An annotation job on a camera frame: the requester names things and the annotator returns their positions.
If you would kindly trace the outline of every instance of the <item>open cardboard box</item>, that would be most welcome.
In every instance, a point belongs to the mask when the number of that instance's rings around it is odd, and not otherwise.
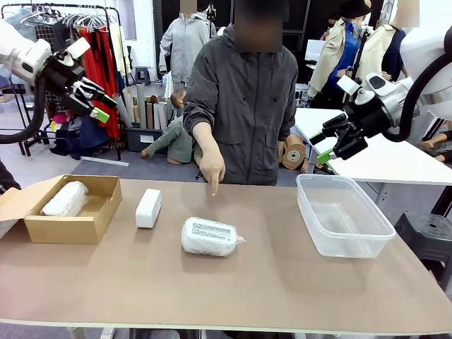
[[[42,208],[68,182],[88,188],[88,202],[77,217],[40,215]],[[121,201],[118,177],[62,175],[0,196],[0,221],[24,219],[32,242],[99,244]]]

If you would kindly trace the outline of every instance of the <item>clear plastic container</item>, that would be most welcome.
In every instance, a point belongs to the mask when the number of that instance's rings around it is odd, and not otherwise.
[[[301,174],[297,186],[304,222],[324,256],[375,258],[396,236],[392,224],[354,180]]]

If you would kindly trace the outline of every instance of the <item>hand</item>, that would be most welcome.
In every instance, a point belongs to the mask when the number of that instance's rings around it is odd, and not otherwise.
[[[387,74],[385,71],[381,72],[381,76],[386,81],[391,81],[393,78],[391,74]]]
[[[341,69],[338,71],[338,78],[342,78],[343,76],[347,75],[347,70],[346,69]]]
[[[322,37],[320,38],[320,40],[326,40],[326,38],[330,35],[329,31],[326,31]]]
[[[427,150],[429,150],[430,148],[434,148],[435,145],[434,143],[432,143],[430,140],[428,141],[422,141],[419,143],[419,147],[421,148],[426,148]]]
[[[203,153],[199,169],[204,175],[208,183],[212,186],[212,196],[216,196],[218,192],[218,184],[225,178],[225,160],[220,150],[208,150]]]

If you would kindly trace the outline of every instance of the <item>white plastic-wrapped package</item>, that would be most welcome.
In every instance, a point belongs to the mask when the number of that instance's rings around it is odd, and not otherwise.
[[[52,217],[76,217],[86,204],[88,189],[81,182],[68,182],[41,210]]]
[[[193,254],[229,256],[235,245],[244,242],[234,226],[201,218],[189,218],[182,228],[182,247]]]

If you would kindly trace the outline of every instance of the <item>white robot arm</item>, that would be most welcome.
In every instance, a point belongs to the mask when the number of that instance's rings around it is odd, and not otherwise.
[[[65,51],[52,53],[48,42],[25,39],[4,20],[0,20],[0,32],[0,75],[12,73],[35,86],[35,111],[30,125],[20,133],[0,135],[0,144],[17,143],[37,132],[44,118],[46,90],[61,97],[76,115],[108,120],[109,115],[95,108],[91,100],[111,108],[116,107],[116,102],[105,95],[103,88],[85,78],[85,70],[74,61],[90,48],[85,39],[77,40]]]
[[[319,156],[321,163],[331,158],[346,160],[367,147],[365,137],[382,133],[393,142],[410,136],[412,120],[420,112],[430,111],[439,118],[452,120],[452,28],[417,28],[402,41],[404,65],[411,78],[389,83],[380,75],[366,77],[365,90],[343,77],[338,82],[349,95],[356,95],[344,106],[344,114],[327,121],[313,144],[335,136],[335,147]],[[397,134],[391,127],[399,127]]]

